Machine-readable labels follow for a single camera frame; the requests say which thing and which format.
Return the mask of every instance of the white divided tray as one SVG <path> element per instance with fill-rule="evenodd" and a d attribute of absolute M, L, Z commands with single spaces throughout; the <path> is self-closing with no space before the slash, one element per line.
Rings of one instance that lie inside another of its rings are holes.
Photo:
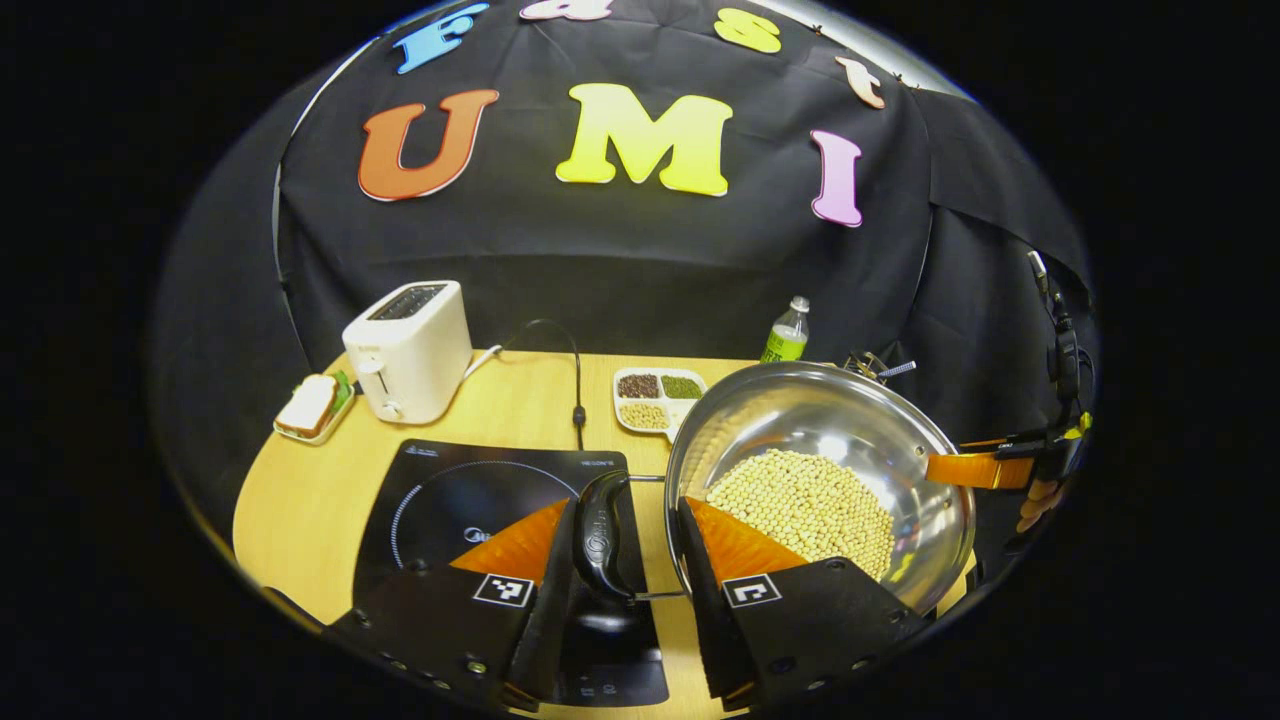
<path fill-rule="evenodd" d="M 618 395 L 618 380 L 627 375 L 653 375 L 658 380 L 658 397 L 622 397 Z M 698 388 L 707 395 L 707 382 L 703 380 L 701 375 L 691 370 L 681 370 L 677 368 L 622 368 L 617 373 L 613 373 L 613 414 L 618 419 L 618 424 L 628 430 L 637 433 L 662 433 L 667 436 L 667 439 L 676 442 L 676 432 L 680 429 L 681 423 L 685 421 L 685 416 L 689 415 L 689 410 L 698 402 L 696 398 L 676 398 L 667 397 L 667 391 L 662 386 L 662 377 L 667 375 L 671 378 L 687 378 L 698 383 Z M 663 409 L 667 414 L 667 427 L 666 428 L 637 428 L 622 419 L 622 407 L 625 405 L 657 405 Z"/>

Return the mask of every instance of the pan handle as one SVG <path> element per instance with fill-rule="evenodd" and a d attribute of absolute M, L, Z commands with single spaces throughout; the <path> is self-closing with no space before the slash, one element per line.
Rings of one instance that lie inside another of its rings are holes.
<path fill-rule="evenodd" d="M 678 597 L 678 592 L 637 593 L 618 571 L 618 493 L 631 480 L 626 470 L 611 470 L 586 484 L 573 511 L 573 566 L 582 582 L 599 594 L 626 601 Z"/>

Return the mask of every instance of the bottle label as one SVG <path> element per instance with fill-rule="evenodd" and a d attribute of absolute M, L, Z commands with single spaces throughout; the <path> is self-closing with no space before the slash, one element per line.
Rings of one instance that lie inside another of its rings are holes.
<path fill-rule="evenodd" d="M 778 333 L 771 332 L 768 342 L 764 343 L 764 355 L 760 356 L 760 363 L 799 360 L 804 346 L 804 341 L 786 340 Z"/>

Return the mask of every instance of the black cooktop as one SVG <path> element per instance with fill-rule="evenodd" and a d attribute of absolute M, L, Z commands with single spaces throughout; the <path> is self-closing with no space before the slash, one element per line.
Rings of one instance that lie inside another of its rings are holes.
<path fill-rule="evenodd" d="M 595 477 L 626 469 L 621 452 L 512 450 L 412 439 L 401 445 L 365 527 L 355 598 L 415 564 L 449 561 L 507 525 L 567 497 Z M 645 587 L 631 495 L 618 500 L 618 568 Z M 646 602 L 626 607 L 588 593 L 570 602 L 557 705 L 621 707 L 667 700 L 662 652 Z"/>

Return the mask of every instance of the power cord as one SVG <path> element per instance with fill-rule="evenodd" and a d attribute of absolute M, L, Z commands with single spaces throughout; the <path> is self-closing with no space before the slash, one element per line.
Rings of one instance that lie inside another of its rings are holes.
<path fill-rule="evenodd" d="M 520 329 L 512 333 L 512 336 L 507 340 L 507 342 L 502 345 L 495 345 L 489 350 L 485 350 L 484 355 L 476 357 L 475 363 L 472 363 L 471 366 L 467 368 L 466 373 L 462 374 L 462 379 L 465 380 L 468 377 L 471 377 L 471 373 L 476 372 L 476 369 L 480 365 L 483 365 L 485 360 L 511 347 L 511 343 L 515 342 L 515 340 L 520 337 L 521 333 L 524 333 L 525 331 L 527 331 L 534 325 L 552 325 L 553 328 L 557 328 L 559 332 L 564 333 L 564 337 L 568 338 L 570 347 L 573 348 L 573 383 L 576 386 L 576 401 L 577 401 L 577 404 L 573 406 L 573 427 L 577 428 L 577 448 L 582 450 L 582 425 L 586 424 L 586 409 L 582 407 L 582 359 L 577 354 L 577 341 L 573 340 L 573 334 L 570 333 L 564 328 L 564 325 L 557 323 L 556 320 L 550 320 L 548 318 L 538 318 L 536 320 L 529 320 L 527 323 L 521 325 Z"/>

